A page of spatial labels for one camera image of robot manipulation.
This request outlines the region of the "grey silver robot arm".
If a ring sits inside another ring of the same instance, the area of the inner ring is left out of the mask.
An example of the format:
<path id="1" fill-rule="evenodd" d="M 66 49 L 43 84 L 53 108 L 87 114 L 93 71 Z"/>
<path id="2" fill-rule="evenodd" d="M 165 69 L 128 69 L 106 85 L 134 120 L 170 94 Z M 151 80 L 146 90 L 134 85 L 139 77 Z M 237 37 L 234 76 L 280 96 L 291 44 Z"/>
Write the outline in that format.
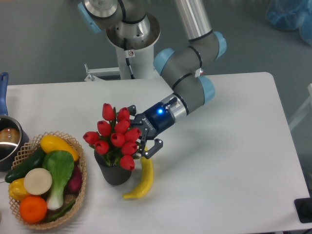
<path id="1" fill-rule="evenodd" d="M 180 53 L 167 48 L 155 55 L 160 26 L 146 12 L 142 1 L 83 0 L 78 4 L 90 30 L 106 32 L 115 47 L 121 79 L 152 78 L 157 71 L 172 89 L 171 95 L 141 114 L 136 113 L 135 107 L 130 109 L 133 125 L 141 130 L 139 153 L 145 158 L 162 147 L 157 135 L 214 97 L 212 82 L 200 71 L 227 49 L 223 35 L 212 29 L 202 1 L 177 0 L 175 5 L 190 44 Z M 145 150 L 148 140 L 155 144 Z"/>

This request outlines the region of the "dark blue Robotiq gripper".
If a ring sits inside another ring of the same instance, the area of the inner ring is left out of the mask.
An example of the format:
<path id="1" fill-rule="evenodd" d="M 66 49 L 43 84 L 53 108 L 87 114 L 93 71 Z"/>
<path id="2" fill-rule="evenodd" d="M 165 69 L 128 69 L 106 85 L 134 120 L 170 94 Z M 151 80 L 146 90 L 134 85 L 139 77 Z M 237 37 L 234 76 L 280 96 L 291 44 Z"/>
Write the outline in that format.
<path id="1" fill-rule="evenodd" d="M 158 138 L 155 139 L 155 137 L 171 127 L 175 123 L 175 120 L 169 110 L 166 109 L 166 105 L 163 102 L 156 103 L 141 114 L 137 114 L 135 105 L 129 106 L 128 111 L 130 116 L 135 117 L 134 120 L 132 120 L 132 125 L 139 128 L 141 131 L 139 139 L 154 139 L 154 145 L 151 149 L 145 149 L 145 141 L 141 141 L 141 145 L 138 149 L 142 157 L 150 159 L 163 147 L 163 141 Z"/>

